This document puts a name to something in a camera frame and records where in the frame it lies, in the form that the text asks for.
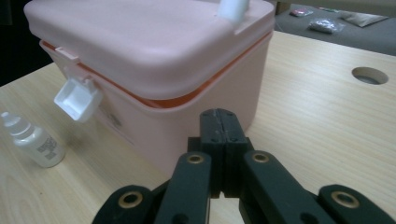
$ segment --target small white item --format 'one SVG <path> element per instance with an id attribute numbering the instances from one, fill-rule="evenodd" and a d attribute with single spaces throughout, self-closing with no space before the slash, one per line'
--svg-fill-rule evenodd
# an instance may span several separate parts
<path id="1" fill-rule="evenodd" d="M 221 0 L 218 16 L 239 23 L 244 19 L 248 3 L 248 0 Z"/>
<path id="2" fill-rule="evenodd" d="M 48 168 L 64 158 L 64 149 L 41 127 L 8 112 L 1 114 L 14 144 L 38 165 Z"/>
<path id="3" fill-rule="evenodd" d="M 103 94 L 90 79 L 82 81 L 69 77 L 54 102 L 73 120 L 87 121 L 102 101 Z"/>

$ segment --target bottle label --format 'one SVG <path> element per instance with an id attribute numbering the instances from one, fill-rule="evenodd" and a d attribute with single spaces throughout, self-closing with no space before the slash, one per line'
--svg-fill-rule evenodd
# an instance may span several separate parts
<path id="1" fill-rule="evenodd" d="M 49 137 L 47 138 L 46 142 L 37 149 L 37 151 L 43 153 L 45 151 L 48 151 L 49 153 L 47 155 L 45 155 L 45 158 L 47 158 L 48 160 L 51 160 L 52 158 L 54 158 L 56 156 L 55 153 L 55 148 L 58 146 L 58 143 L 52 138 Z"/>

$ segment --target white latch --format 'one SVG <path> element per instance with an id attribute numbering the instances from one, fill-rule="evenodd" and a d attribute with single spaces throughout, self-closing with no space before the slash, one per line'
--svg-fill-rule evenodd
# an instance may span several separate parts
<path id="1" fill-rule="evenodd" d="M 56 95 L 54 102 L 73 120 L 87 121 L 102 101 L 103 94 L 87 77 L 88 71 L 78 67 L 66 67 L 67 81 Z"/>

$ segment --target hole in table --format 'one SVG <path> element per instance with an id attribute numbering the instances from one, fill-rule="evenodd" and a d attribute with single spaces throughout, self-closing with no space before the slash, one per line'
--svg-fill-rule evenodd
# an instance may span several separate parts
<path id="1" fill-rule="evenodd" d="M 354 68 L 352 75 L 359 81 L 373 85 L 385 84 L 389 80 L 387 74 L 371 67 Z"/>

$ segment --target dark background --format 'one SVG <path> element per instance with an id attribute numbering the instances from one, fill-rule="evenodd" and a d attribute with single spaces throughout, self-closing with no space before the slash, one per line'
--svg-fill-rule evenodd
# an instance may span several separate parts
<path id="1" fill-rule="evenodd" d="M 52 62 L 29 31 L 23 7 L 29 0 L 0 0 L 0 86 Z"/>

